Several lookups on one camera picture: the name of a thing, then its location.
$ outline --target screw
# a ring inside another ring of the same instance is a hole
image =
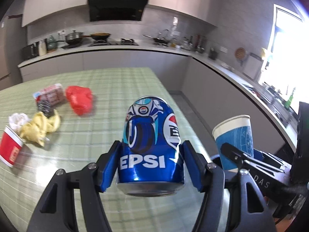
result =
[[[214,163],[208,163],[207,167],[208,167],[208,169],[215,169],[217,166]]]
[[[89,163],[88,165],[87,165],[87,167],[89,168],[89,169],[96,169],[96,163],[94,163],[94,162],[92,162],[92,163]]]
[[[62,175],[64,173],[64,170],[63,169],[58,169],[56,171],[56,175]]]
[[[248,172],[247,169],[241,168],[241,169],[239,170],[239,173],[240,173],[240,175],[247,175],[249,172]]]

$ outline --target countertop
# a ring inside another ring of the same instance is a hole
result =
[[[178,106],[149,68],[99,69],[59,74],[25,82],[0,91],[0,137],[8,117],[36,112],[32,93],[54,83],[89,87],[95,95],[94,111],[77,116],[68,102],[57,106],[61,126],[48,134],[50,142],[41,148],[27,143],[9,168],[0,162],[0,205],[19,232],[25,232],[32,212],[44,188],[58,168],[66,172],[80,170],[109,150],[114,140],[121,140],[129,106],[139,97],[156,95],[173,108],[182,141],[210,161],[206,150]],[[189,231],[192,230],[203,194],[197,192],[186,172],[185,187],[176,195],[142,198],[124,195],[115,185],[101,200],[113,231]],[[84,232],[80,195],[75,191],[77,222]]]
[[[225,69],[220,65],[220,60],[213,61],[208,58],[207,54],[198,54],[190,51],[186,51],[183,49],[176,49],[171,47],[160,47],[155,46],[152,44],[152,41],[144,41],[144,40],[137,40],[136,41],[139,46],[135,45],[108,45],[108,46],[91,46],[89,47],[90,43],[84,43],[80,47],[77,48],[71,48],[71,49],[57,49],[54,52],[48,53],[43,56],[38,56],[33,59],[24,61],[18,65],[19,68],[29,65],[31,63],[38,62],[40,60],[44,60],[47,58],[56,57],[59,55],[66,55],[70,53],[78,53],[78,52],[86,52],[86,51],[97,51],[97,50],[113,50],[113,49],[132,49],[132,50],[146,50],[146,51],[159,51],[159,52],[168,52],[172,54],[180,54],[180,55],[186,55],[191,56],[195,58],[196,60],[202,62],[206,66],[210,67],[211,69],[214,69],[216,72],[221,74],[223,77],[228,79],[230,82],[232,82],[239,90],[244,92],[251,100],[253,100],[265,113],[266,115],[273,121],[273,123],[276,125],[276,127],[280,130],[280,132],[283,134],[285,139],[287,140],[290,147],[293,149],[293,151],[296,151],[296,145],[297,145],[297,132],[291,125],[288,125],[286,128],[283,126],[283,124],[279,121],[279,119],[274,115],[274,113],[265,105],[254,93],[252,93],[250,90],[248,90],[245,85],[251,85],[255,86],[254,82],[248,79],[245,75],[243,75],[241,72],[238,72],[237,70],[234,70],[233,72],[229,71],[228,69]]]

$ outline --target microwave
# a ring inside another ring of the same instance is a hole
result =
[[[39,56],[39,42],[27,45],[22,49],[22,58],[24,61]]]

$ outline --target green plaid tablecloth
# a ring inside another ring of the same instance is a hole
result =
[[[0,91],[0,137],[13,113],[33,117],[36,109],[32,94],[49,85],[61,83],[89,87],[95,95],[94,113],[77,116],[68,102],[57,106],[61,126],[48,134],[50,143],[41,148],[28,143],[15,166],[0,162],[0,205],[19,232],[27,229],[31,214],[44,188],[58,168],[80,170],[109,150],[114,140],[122,139],[123,124],[129,106],[139,97],[154,95],[167,101],[175,112],[180,137],[189,139],[205,154],[200,140],[186,118],[149,68],[99,69],[64,73],[19,84]],[[115,184],[101,200],[111,228],[117,231],[191,231],[203,195],[193,187],[186,170],[185,187],[176,195],[160,198],[126,196]],[[86,231],[80,195],[75,207],[79,231]]]

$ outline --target crumpled paper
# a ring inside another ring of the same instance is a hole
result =
[[[24,113],[14,113],[11,116],[9,116],[10,127],[17,134],[19,134],[21,127],[26,123],[28,123],[29,121],[30,119]]]
[[[57,110],[54,109],[54,116],[49,119],[42,112],[37,112],[32,121],[21,127],[20,138],[27,139],[38,143],[41,146],[45,145],[46,133],[55,132],[60,126],[61,120]]]

